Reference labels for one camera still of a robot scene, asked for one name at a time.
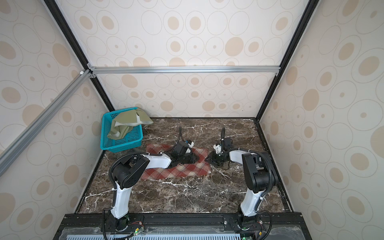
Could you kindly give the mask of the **red plaid skirt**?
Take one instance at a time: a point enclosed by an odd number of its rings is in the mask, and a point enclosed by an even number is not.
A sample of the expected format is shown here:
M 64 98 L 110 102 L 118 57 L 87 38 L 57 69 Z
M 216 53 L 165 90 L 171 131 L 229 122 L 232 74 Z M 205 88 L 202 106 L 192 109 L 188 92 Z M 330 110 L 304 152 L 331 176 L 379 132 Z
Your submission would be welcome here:
M 177 165 L 170 169 L 146 169 L 141 176 L 141 180 L 163 180 L 208 175 L 211 167 L 209 163 L 205 162 L 205 158 L 208 156 L 209 151 L 207 149 L 196 149 L 193 147 L 192 152 L 196 155 L 196 162 L 194 164 Z

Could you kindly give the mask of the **olive green skirt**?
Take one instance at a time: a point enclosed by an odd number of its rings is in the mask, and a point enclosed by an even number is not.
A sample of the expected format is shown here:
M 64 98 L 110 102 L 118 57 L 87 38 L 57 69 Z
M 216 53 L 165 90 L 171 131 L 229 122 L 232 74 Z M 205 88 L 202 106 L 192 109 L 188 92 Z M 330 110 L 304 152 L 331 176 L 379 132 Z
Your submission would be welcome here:
M 133 109 L 119 113 L 111 123 L 110 132 L 107 137 L 112 140 L 121 140 L 134 127 L 139 125 L 151 125 L 153 120 L 142 109 Z

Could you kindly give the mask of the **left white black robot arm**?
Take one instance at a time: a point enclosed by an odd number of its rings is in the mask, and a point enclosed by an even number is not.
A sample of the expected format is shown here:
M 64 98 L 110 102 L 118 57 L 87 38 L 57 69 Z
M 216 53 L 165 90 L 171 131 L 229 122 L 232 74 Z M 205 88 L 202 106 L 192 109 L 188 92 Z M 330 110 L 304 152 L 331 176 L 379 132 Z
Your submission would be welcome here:
M 158 154 L 131 152 L 117 159 L 109 170 L 113 184 L 114 199 L 111 214 L 117 220 L 129 212 L 129 200 L 133 186 L 147 169 L 172 169 L 178 165 L 194 164 L 198 158 L 193 153 L 192 140 L 184 140 L 182 128 L 179 128 L 178 141 L 168 150 Z

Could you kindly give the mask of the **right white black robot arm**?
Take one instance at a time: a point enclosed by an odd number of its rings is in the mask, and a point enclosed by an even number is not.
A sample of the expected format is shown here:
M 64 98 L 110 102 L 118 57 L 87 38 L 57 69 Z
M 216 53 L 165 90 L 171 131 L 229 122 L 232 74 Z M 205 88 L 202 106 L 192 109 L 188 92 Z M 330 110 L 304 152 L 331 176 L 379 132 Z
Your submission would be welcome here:
M 261 212 L 260 205 L 265 196 L 278 184 L 279 178 L 267 152 L 256 152 L 244 148 L 235 148 L 233 140 L 226 137 L 226 129 L 222 128 L 220 143 L 206 158 L 212 166 L 222 168 L 225 164 L 243 165 L 247 192 L 240 205 L 244 217 L 255 217 Z

